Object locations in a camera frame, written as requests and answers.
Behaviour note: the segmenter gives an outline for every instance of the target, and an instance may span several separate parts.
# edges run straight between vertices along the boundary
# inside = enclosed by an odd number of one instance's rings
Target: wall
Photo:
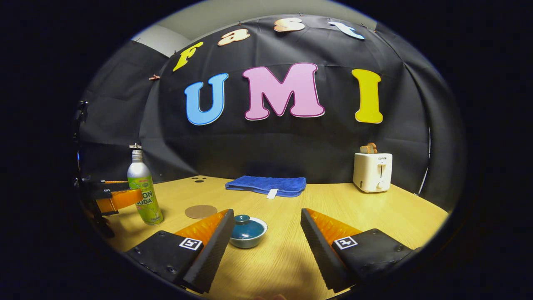
[[[144,44],[167,57],[178,52],[190,43],[183,35],[160,25],[152,25],[132,37],[133,41]]]
[[[207,0],[169,15],[157,25],[193,41],[214,31],[267,15],[324,15],[376,28],[376,21],[351,7],[328,0]]]

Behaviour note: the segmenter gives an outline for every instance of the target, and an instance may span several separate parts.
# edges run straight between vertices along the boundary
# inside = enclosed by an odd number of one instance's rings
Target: cork coaster
[[[205,219],[216,213],[216,207],[210,205],[196,205],[185,210],[185,215],[193,219]]]

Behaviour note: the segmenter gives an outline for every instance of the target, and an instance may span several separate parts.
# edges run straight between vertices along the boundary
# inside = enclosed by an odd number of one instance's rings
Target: wooden table
[[[247,191],[229,191],[230,179],[197,176],[154,185],[165,220],[145,225],[135,206],[109,217],[116,236],[109,243],[127,251],[155,232],[176,232],[197,222],[185,209],[208,204],[218,211],[231,208],[235,215],[249,215],[268,224],[263,241],[255,248],[228,244],[207,299],[270,300],[283,294],[288,300],[327,299],[338,295],[328,290],[300,227],[302,208],[310,208],[365,231],[378,228],[411,249],[423,246],[440,228],[448,214],[434,204],[391,185],[384,193],[365,194],[352,183],[307,184],[294,198]]]

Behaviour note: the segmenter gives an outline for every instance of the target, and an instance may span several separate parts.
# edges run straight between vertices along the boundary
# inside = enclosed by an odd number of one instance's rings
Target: teal bowl
[[[257,246],[261,242],[261,240],[265,236],[265,233],[268,230],[267,224],[263,220],[260,220],[258,218],[253,218],[253,217],[250,217],[250,221],[256,221],[259,224],[261,224],[261,226],[263,226],[263,228],[264,228],[263,232],[260,235],[255,236],[253,238],[249,238],[249,239],[234,239],[234,238],[230,238],[230,243],[233,246],[238,247],[238,248],[246,249],[246,248],[253,248],[253,247]]]

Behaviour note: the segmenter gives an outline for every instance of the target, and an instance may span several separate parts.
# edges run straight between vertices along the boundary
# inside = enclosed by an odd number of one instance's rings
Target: white toaster
[[[391,187],[392,154],[356,153],[353,183],[365,193],[387,191]]]

